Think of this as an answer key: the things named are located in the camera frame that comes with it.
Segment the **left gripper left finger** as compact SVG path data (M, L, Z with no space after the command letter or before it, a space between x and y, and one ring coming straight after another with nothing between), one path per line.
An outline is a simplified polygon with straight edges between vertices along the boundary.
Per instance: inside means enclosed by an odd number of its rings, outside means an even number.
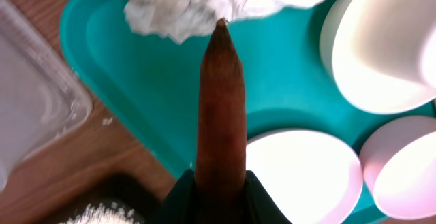
M203 224L204 195L194 171L185 170L155 215L157 224Z

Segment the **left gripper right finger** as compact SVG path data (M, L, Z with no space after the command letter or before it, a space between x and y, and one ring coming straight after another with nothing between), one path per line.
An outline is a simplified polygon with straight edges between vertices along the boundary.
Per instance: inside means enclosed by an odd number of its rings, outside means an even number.
M243 190L244 224L292 224L280 211L257 176L246 171Z

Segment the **large white plate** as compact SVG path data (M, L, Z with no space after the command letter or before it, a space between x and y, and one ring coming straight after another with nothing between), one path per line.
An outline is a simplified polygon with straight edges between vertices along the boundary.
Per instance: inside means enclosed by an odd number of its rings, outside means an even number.
M343 223L363 189L354 150L318 131L270 131L253 138L247 169L291 223Z

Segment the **orange carrot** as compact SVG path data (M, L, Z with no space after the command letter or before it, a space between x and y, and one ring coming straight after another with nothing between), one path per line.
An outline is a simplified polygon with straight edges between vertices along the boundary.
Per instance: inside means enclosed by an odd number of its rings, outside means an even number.
M220 204L236 201L245 184L245 81L224 19L218 20L200 69L195 182Z

